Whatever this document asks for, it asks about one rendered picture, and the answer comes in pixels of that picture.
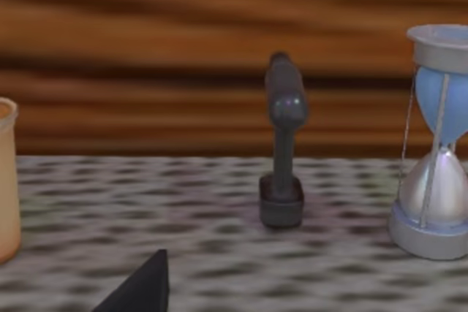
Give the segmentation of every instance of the wood grain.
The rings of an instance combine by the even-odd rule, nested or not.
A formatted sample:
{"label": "wood grain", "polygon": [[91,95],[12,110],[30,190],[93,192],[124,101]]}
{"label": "wood grain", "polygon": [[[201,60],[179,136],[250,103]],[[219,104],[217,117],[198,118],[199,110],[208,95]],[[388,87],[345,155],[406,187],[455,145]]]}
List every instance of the wood grain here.
{"label": "wood grain", "polygon": [[467,22],[468,0],[0,0],[0,95],[21,153],[269,156],[263,72],[286,50],[312,110],[299,155],[398,157],[406,30]]}

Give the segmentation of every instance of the hourglass top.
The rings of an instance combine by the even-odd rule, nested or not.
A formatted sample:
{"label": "hourglass top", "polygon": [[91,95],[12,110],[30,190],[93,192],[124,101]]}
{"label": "hourglass top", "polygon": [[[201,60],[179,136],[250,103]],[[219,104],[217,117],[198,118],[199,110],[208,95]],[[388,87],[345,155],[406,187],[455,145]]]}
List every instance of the hourglass top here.
{"label": "hourglass top", "polygon": [[424,25],[412,27],[416,64],[442,72],[468,75],[468,26]]}

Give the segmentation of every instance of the blue hourglass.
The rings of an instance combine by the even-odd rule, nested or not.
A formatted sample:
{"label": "blue hourglass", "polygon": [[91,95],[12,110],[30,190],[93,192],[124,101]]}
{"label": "blue hourglass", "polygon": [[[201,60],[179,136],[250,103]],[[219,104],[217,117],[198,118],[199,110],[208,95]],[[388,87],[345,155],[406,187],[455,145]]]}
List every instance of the blue hourglass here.
{"label": "blue hourglass", "polygon": [[468,26],[417,26],[407,36],[417,67],[410,105],[415,91],[434,139],[431,152],[400,178],[389,234],[416,256],[458,259],[468,254],[468,178],[455,155],[456,141],[468,132]]}

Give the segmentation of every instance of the marble surface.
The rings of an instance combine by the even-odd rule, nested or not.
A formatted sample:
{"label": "marble surface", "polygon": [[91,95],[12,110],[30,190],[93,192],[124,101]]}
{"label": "marble surface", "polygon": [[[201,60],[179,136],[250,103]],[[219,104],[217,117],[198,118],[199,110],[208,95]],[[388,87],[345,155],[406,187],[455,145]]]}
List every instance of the marble surface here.
{"label": "marble surface", "polygon": [[466,259],[418,259],[387,236],[397,160],[296,159],[306,211],[289,232],[258,221],[270,159],[20,157],[18,169],[23,247],[0,266],[0,312],[90,311],[160,248],[170,312],[468,308]]}

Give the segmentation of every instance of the stone tabletop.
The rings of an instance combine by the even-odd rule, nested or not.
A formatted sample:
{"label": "stone tabletop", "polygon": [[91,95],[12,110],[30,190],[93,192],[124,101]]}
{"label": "stone tabletop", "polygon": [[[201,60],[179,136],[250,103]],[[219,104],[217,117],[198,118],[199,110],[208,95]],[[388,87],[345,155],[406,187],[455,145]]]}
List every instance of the stone tabletop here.
{"label": "stone tabletop", "polygon": [[468,311],[468,259],[387,236],[398,167],[296,159],[303,226],[270,232],[270,159],[20,157],[23,248],[0,266],[0,312],[88,312],[161,248],[170,312]]}

